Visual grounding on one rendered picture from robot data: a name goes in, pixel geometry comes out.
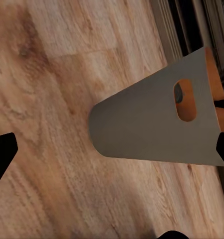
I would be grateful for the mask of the can of soda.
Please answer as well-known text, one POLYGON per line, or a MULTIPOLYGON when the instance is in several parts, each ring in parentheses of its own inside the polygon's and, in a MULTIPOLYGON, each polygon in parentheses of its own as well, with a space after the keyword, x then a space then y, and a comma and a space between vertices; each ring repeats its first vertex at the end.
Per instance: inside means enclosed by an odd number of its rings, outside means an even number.
POLYGON ((183 95, 183 93, 182 93, 180 85, 176 84, 174 87, 174 97, 175 97, 175 101, 176 101, 176 107, 183 100, 182 95, 183 95))

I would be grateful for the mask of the trash can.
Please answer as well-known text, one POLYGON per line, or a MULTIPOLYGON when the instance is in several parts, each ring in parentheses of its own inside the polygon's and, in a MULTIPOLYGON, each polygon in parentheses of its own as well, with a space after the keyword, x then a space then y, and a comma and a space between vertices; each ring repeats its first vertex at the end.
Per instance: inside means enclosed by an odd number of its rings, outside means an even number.
POLYGON ((205 45, 111 97, 90 111, 88 131, 105 157, 224 166, 216 150, 224 132, 219 72, 205 45), (183 100, 177 105, 174 87, 183 100))

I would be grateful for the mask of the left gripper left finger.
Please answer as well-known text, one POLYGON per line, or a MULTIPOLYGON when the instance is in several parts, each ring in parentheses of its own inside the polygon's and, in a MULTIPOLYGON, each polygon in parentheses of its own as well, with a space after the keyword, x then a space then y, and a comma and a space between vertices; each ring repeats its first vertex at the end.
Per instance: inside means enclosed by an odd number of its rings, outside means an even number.
POLYGON ((4 175, 17 152, 18 146, 15 134, 11 132, 0 135, 0 179, 4 175))

